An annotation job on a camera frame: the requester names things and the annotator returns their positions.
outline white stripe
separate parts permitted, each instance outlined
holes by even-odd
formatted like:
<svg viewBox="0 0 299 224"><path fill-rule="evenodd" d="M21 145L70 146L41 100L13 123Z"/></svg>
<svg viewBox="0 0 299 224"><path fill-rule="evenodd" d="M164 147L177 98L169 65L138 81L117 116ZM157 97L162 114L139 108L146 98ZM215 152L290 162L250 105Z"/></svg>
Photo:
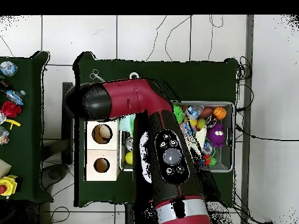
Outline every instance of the white stripe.
<svg viewBox="0 0 299 224"><path fill-rule="evenodd" d="M206 205L202 199L186 199L183 200L183 202L185 203L186 216L208 215ZM159 224L176 219L175 211L171 203L158 208L157 214Z"/></svg>

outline yellow toy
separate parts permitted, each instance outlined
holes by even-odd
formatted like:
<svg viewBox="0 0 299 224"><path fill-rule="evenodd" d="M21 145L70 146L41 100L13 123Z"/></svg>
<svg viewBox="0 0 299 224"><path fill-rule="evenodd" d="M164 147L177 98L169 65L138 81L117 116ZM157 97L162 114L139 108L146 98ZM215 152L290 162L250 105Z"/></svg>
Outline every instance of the yellow toy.
<svg viewBox="0 0 299 224"><path fill-rule="evenodd" d="M16 126L18 126L18 127L21 126L21 124L20 124L19 122L15 121L15 120L8 120L8 119L6 119L5 121L8 122L8 123L11 123L10 130L12 129L12 126L13 126L14 124L15 124Z"/></svg>
<svg viewBox="0 0 299 224"><path fill-rule="evenodd" d="M133 152L132 151L129 151L127 154L126 154L126 162L130 165L133 164Z"/></svg>
<svg viewBox="0 0 299 224"><path fill-rule="evenodd" d="M16 178L17 176L9 175L0 179L0 195L8 197L16 192Z"/></svg>
<svg viewBox="0 0 299 224"><path fill-rule="evenodd" d="M190 122L190 125L192 125L193 127L197 125L197 120L191 120L190 118L185 118L184 122Z"/></svg>

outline hole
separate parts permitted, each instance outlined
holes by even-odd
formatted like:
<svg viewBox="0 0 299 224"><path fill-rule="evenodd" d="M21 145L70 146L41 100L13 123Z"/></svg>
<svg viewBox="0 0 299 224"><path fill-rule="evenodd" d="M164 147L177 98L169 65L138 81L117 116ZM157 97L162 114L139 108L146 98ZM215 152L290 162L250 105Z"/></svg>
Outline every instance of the hole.
<svg viewBox="0 0 299 224"><path fill-rule="evenodd" d="M93 164L93 167L98 173L105 173L108 171L110 163L105 158L98 158Z"/></svg>
<svg viewBox="0 0 299 224"><path fill-rule="evenodd" d="M112 130L106 124L98 124L92 130L92 138L97 144L108 144L112 138Z"/></svg>

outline red toy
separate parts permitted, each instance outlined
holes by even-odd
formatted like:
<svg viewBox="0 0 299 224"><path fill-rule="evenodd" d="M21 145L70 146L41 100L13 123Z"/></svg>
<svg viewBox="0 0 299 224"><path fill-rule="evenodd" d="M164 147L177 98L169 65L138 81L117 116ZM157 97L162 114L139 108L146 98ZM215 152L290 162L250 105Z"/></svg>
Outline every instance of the red toy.
<svg viewBox="0 0 299 224"><path fill-rule="evenodd" d="M211 156L210 155L204 155L203 156L203 159L204 159L204 164L206 165L206 166L208 166L210 163L211 163Z"/></svg>

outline small ball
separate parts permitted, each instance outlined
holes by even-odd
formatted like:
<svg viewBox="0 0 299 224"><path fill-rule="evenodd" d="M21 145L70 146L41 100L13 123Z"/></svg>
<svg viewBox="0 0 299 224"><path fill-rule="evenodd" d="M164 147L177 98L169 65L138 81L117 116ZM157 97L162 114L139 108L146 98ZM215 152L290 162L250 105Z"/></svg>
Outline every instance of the small ball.
<svg viewBox="0 0 299 224"><path fill-rule="evenodd" d="M197 120L196 128L202 129L204 128L205 125L206 125L206 121L203 118L200 118L199 120Z"/></svg>
<svg viewBox="0 0 299 224"><path fill-rule="evenodd" d="M211 159L211 162L210 162L210 166L215 166L216 165L216 163L217 163L217 160L214 158L214 157L212 157Z"/></svg>
<svg viewBox="0 0 299 224"><path fill-rule="evenodd" d="M222 120L227 115L227 111L224 107L216 107L213 111L213 115L218 119Z"/></svg>
<svg viewBox="0 0 299 224"><path fill-rule="evenodd" d="M185 123L190 122L190 125L195 127L197 125L197 120L192 120L191 118L185 118Z"/></svg>
<svg viewBox="0 0 299 224"><path fill-rule="evenodd" d="M126 154L126 162L130 165L133 164L133 152L130 151Z"/></svg>

